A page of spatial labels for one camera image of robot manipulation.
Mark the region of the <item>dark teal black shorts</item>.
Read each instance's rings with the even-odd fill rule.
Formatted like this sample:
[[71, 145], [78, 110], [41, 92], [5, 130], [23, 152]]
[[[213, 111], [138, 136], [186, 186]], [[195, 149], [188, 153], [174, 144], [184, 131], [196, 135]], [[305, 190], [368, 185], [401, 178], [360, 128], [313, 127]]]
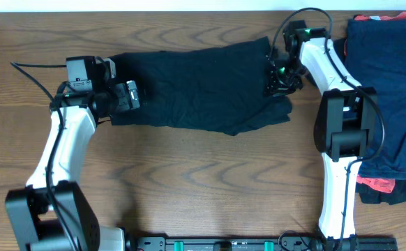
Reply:
[[112, 56], [121, 82], [135, 81], [140, 107], [114, 114], [115, 126], [168, 126], [241, 132], [288, 122], [286, 96], [264, 96], [269, 83], [267, 37], [191, 52]]

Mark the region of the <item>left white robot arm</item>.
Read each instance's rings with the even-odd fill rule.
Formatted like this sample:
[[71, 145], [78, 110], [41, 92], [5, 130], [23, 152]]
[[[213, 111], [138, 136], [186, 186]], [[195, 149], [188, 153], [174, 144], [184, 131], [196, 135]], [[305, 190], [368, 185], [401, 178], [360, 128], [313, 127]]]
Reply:
[[116, 64], [70, 57], [68, 79], [49, 94], [51, 128], [37, 168], [5, 200], [21, 250], [136, 250], [124, 229], [99, 224], [80, 189], [88, 144], [106, 117], [140, 107], [134, 81], [119, 82]]

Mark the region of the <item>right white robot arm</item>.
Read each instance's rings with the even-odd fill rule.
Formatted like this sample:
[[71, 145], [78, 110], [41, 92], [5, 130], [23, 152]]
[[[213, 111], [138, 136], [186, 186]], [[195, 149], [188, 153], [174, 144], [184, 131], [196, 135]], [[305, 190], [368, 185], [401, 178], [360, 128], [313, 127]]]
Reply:
[[265, 96], [283, 96], [301, 89], [309, 73], [321, 94], [313, 138], [324, 163], [322, 212], [317, 236], [301, 240], [303, 250], [358, 250], [354, 226], [354, 193], [361, 163], [373, 139], [376, 91], [363, 87], [341, 63], [330, 30], [309, 28], [303, 20], [285, 21], [277, 31], [285, 53], [272, 47], [270, 80]]

